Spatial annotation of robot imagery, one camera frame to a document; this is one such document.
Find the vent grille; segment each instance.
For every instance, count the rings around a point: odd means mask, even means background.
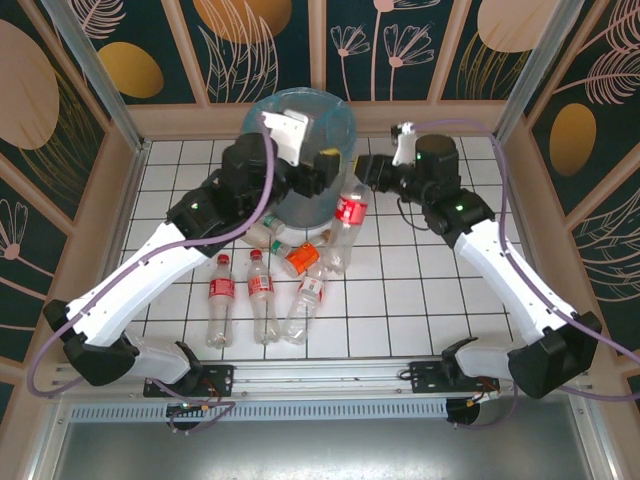
[[[79,404],[71,412],[73,423],[166,422],[167,407],[177,404]],[[212,418],[221,408],[185,412],[176,422]],[[241,402],[224,421],[336,420],[446,417],[446,399]]]

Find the white tile floor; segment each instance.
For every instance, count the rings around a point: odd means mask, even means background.
[[[475,190],[498,211],[500,176],[488,140],[454,138],[460,150],[463,185]],[[231,140],[155,142],[133,210],[123,251],[129,258],[149,238],[167,209],[199,185],[221,162]],[[393,153],[386,138],[360,138],[357,153]],[[405,212],[426,227],[419,208]],[[509,238],[521,250],[513,215],[507,209]],[[299,244],[314,232],[287,229],[281,239]],[[465,260],[454,255],[430,231],[414,230],[399,215],[396,197],[376,194],[353,249],[346,276],[333,274],[318,318],[305,345],[253,342],[251,307],[246,289],[250,247],[242,241],[222,253],[231,257],[236,277],[234,343],[208,348],[208,282],[215,264],[208,261],[178,279],[136,315],[129,331],[184,340],[202,360],[277,360],[294,358],[410,357],[439,354],[469,335],[512,339],[508,316],[486,282]],[[297,280],[285,275],[279,260],[266,255],[276,290],[276,314],[286,316]]]

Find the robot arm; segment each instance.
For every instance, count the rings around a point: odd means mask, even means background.
[[[420,205],[430,229],[478,270],[511,312],[521,335],[515,347],[489,338],[467,338],[445,349],[443,370],[450,380],[461,376],[511,379],[529,396],[541,398],[587,370],[597,341],[567,325],[556,312],[597,332],[600,322],[591,312],[578,315],[562,301],[510,242],[508,251],[502,250],[494,212],[477,194],[460,186],[453,140],[443,135],[412,139],[415,132],[407,124],[392,133],[399,137],[395,156],[359,157],[356,176],[374,190],[393,191],[402,201]],[[505,255],[512,256],[554,309],[532,292]]]
[[[287,159],[277,158],[269,205],[277,204],[293,190],[311,197],[331,186],[340,170],[337,150],[319,152],[312,161],[292,162],[300,156],[301,116],[268,114],[274,152],[281,147]],[[184,240],[205,239],[234,230],[254,212],[264,186],[266,149],[261,134],[244,134],[225,149],[222,166],[200,187],[187,192],[167,212],[167,219],[126,263],[100,285],[81,297],[65,303],[53,300],[44,315],[53,330],[60,329],[104,286],[130,265],[141,262],[149,252]],[[202,367],[189,347],[153,338],[124,333],[125,328],[145,305],[175,279],[204,263],[224,247],[167,249],[122,278],[71,330],[62,335],[64,351],[73,367],[95,386],[111,383],[123,375],[158,379],[183,395],[200,381]]]

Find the transparent plastic bin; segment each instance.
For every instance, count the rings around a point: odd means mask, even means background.
[[[335,212],[347,168],[353,157],[356,119],[349,106],[330,93],[313,88],[290,88],[256,103],[244,119],[242,132],[260,131],[257,124],[260,112],[276,113],[284,109],[302,112],[311,120],[300,161],[311,163],[316,153],[326,148],[337,148],[342,154],[340,174],[329,189],[313,198],[289,192],[273,209],[273,213],[289,227],[318,227],[327,223]]]

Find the blue plastic container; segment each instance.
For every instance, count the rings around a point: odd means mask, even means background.
[[[282,112],[291,109],[310,117],[307,140],[300,161],[311,162],[320,150],[337,148],[342,154],[340,174],[321,195],[306,198],[289,192],[273,209],[273,213],[287,226],[314,228],[327,223],[333,216],[344,184],[347,168],[356,143],[356,119],[349,106],[340,98],[313,88],[290,88],[256,103],[242,125],[242,132],[259,132],[257,119],[260,112]]]

